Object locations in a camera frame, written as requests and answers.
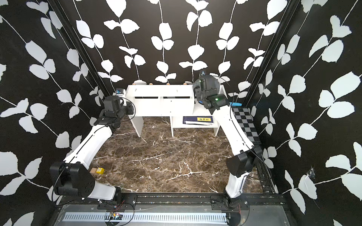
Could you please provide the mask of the white wooden bookshelf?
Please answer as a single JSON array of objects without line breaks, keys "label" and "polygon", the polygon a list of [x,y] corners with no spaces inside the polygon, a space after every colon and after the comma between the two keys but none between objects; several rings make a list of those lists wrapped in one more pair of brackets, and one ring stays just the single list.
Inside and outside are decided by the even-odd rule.
[{"label": "white wooden bookshelf", "polygon": [[185,116],[210,116],[195,98],[192,85],[129,85],[126,98],[135,105],[135,117],[131,123],[141,137],[144,117],[169,117],[171,133],[174,128],[213,128],[217,136],[220,124],[213,119],[210,126],[184,124]]}]

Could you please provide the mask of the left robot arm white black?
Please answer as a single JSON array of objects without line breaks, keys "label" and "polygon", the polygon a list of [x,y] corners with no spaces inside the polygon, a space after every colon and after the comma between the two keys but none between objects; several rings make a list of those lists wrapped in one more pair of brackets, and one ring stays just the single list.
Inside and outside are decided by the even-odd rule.
[{"label": "left robot arm white black", "polygon": [[52,194],[100,200],[115,200],[118,189],[97,182],[88,171],[103,144],[125,122],[135,116],[135,105],[125,95],[116,94],[104,100],[104,109],[81,144],[62,162],[50,167]]}]

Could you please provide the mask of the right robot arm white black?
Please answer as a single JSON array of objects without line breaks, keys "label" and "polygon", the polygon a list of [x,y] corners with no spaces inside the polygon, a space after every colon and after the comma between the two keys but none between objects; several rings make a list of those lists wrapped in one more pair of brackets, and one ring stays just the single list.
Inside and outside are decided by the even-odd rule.
[{"label": "right robot arm white black", "polygon": [[220,124],[230,143],[233,157],[226,160],[230,175],[225,192],[229,198],[237,198],[242,194],[246,178],[261,157],[262,150],[250,141],[238,124],[228,98],[220,92],[216,76],[201,75],[193,83],[193,91],[197,101]]}]

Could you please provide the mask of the small yellow tan object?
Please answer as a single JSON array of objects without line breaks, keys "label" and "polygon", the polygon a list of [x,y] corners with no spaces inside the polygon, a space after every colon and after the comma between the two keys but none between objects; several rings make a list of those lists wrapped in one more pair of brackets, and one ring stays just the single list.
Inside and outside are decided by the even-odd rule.
[{"label": "small yellow tan object", "polygon": [[90,170],[90,174],[92,174],[92,175],[96,175],[96,174],[103,175],[104,172],[105,172],[104,168],[92,168]]}]

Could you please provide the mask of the blue book yellow label top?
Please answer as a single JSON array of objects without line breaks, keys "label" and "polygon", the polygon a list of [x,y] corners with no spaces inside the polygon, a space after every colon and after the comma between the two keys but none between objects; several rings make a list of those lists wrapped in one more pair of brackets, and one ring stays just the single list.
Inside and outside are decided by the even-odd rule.
[{"label": "blue book yellow label top", "polygon": [[214,123],[212,116],[184,116],[183,124],[193,125],[212,125]]}]

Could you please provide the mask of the blue plastic flashlight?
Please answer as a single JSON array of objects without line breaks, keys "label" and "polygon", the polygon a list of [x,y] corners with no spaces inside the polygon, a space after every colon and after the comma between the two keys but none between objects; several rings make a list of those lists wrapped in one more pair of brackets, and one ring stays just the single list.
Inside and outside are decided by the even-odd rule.
[{"label": "blue plastic flashlight", "polygon": [[240,107],[240,106],[242,106],[242,103],[230,102],[230,106],[232,106],[232,107]]}]

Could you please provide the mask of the small green circuit board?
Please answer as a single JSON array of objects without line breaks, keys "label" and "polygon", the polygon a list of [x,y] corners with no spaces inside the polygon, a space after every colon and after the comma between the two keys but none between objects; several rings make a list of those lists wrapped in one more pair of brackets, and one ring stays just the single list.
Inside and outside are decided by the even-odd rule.
[{"label": "small green circuit board", "polygon": [[112,213],[109,215],[109,220],[108,221],[112,221],[112,220],[122,220],[123,219],[123,214],[121,213]]}]

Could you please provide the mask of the black white checkerboard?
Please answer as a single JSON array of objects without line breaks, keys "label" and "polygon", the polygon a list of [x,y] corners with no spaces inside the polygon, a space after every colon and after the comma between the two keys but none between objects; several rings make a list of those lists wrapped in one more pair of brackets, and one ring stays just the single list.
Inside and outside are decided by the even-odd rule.
[{"label": "black white checkerboard", "polygon": [[253,117],[250,113],[250,110],[245,107],[233,107],[232,112],[248,139],[255,146],[261,145],[261,141],[253,123]]}]

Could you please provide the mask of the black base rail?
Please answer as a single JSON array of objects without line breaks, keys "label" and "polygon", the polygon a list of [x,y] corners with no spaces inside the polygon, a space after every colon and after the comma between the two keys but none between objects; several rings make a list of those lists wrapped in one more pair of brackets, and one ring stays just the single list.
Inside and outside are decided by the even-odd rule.
[{"label": "black base rail", "polygon": [[277,194],[242,194],[230,199],[222,193],[122,193],[119,203],[86,198],[70,201],[64,199],[60,206],[65,205],[94,205],[98,210],[140,210],[142,206],[176,206],[176,207],[210,207],[213,211],[246,211],[252,206],[281,206],[288,207],[286,199]]}]

